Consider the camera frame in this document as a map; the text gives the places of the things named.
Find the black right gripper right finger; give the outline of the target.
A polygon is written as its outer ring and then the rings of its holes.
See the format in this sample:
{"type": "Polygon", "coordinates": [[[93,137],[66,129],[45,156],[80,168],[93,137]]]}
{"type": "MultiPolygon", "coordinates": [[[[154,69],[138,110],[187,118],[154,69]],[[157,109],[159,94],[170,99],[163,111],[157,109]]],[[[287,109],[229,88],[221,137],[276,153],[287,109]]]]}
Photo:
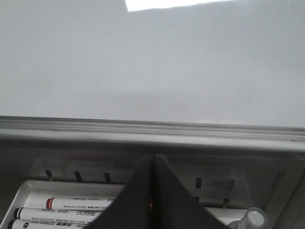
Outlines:
{"type": "Polygon", "coordinates": [[[227,229],[204,209],[174,175],[164,155],[153,163],[153,227],[155,229],[227,229]]]}

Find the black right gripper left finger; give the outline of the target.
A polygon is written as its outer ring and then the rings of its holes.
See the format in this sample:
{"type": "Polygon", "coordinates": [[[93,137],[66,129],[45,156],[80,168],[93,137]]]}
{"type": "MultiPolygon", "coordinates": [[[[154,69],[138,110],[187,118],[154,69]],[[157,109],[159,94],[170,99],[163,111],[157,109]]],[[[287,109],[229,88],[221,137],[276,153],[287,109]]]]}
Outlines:
{"type": "Polygon", "coordinates": [[[153,157],[142,156],[131,179],[87,229],[149,229],[153,157]]]}

